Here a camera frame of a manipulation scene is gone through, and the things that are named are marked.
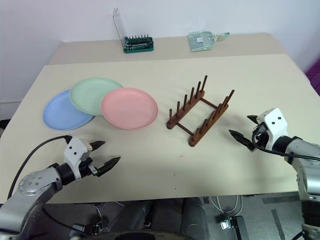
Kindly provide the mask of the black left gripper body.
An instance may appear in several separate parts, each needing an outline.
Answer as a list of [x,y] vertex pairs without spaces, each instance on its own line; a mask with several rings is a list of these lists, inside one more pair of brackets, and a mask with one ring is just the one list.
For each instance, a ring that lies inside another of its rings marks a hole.
[[92,153],[91,150],[85,152],[80,157],[80,164],[79,164],[79,172],[82,177],[86,177],[89,175],[97,176],[98,170],[96,167],[92,165],[92,158],[90,154]]

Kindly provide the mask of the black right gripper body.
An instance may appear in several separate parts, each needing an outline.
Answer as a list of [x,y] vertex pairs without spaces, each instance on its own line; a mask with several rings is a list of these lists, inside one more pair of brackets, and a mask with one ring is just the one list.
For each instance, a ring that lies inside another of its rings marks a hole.
[[251,136],[251,140],[255,148],[259,150],[266,150],[266,145],[269,141],[267,130],[267,125],[263,122],[256,126]]

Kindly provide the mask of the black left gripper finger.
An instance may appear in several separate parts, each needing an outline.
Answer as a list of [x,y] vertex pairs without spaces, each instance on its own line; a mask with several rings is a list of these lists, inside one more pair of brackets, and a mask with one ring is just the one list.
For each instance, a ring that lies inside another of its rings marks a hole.
[[104,145],[106,142],[105,141],[94,141],[90,143],[90,146],[92,147],[92,150],[95,151],[99,149],[102,145]]
[[120,156],[110,159],[109,161],[105,162],[103,166],[97,169],[97,177],[100,177],[110,171],[121,159]]

